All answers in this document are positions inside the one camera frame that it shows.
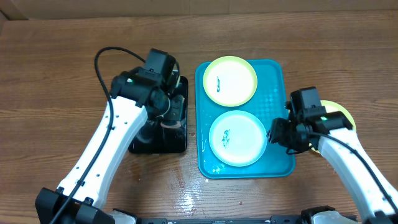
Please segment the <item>brown cleaning sponge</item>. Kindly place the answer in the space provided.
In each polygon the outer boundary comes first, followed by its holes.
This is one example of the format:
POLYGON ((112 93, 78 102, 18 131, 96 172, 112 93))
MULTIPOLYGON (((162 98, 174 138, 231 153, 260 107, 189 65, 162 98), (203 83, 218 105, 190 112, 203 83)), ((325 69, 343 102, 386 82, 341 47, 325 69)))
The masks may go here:
POLYGON ((165 129, 178 129, 181 127, 180 121, 162 121, 160 125, 165 129))

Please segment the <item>yellow plate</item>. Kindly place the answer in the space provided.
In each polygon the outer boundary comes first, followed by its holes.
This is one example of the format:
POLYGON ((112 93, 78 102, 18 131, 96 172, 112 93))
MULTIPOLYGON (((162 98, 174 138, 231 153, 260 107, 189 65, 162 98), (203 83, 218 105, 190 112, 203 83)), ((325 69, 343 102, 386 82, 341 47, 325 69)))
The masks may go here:
POLYGON ((334 112, 342 112, 346 118, 349 120, 349 122, 353 125, 353 131, 356 131, 356 125, 354 122, 353 117, 349 113, 347 109, 339 105, 338 103, 335 103, 334 101, 328 101, 328 100, 321 100, 322 106, 325 107, 327 113, 334 113, 334 112))
POLYGON ((207 96, 225 107, 247 103, 257 89, 257 74, 246 60, 224 56, 212 61, 203 75, 203 87, 207 96))

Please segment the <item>light blue plate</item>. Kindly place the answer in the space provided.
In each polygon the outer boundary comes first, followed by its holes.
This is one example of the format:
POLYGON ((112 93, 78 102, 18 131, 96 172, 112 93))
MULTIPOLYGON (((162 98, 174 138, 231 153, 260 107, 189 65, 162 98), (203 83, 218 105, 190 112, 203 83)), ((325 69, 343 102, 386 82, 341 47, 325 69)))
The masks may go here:
POLYGON ((234 167, 249 166, 258 161, 266 150, 266 129, 251 113, 228 111, 211 125, 209 144, 221 162, 234 167))

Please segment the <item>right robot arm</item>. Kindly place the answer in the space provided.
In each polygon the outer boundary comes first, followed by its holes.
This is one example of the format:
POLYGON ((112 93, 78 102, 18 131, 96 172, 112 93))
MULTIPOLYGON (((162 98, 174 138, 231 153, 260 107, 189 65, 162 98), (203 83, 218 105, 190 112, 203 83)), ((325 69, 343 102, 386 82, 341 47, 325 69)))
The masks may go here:
POLYGON ((275 118, 267 138, 288 155, 316 149, 340 177, 364 223, 397 223, 397 190, 366 154, 342 112, 275 118))

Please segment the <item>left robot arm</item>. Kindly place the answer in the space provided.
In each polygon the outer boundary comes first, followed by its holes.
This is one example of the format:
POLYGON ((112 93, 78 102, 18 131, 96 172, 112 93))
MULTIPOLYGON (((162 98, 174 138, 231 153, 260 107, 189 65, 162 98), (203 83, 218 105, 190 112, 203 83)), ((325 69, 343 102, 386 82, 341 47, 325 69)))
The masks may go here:
POLYGON ((41 223, 139 223, 135 215, 103 208, 127 152, 175 154, 187 149, 188 80, 137 67, 105 91, 108 103, 97 130, 56 190, 43 188, 35 207, 41 223))

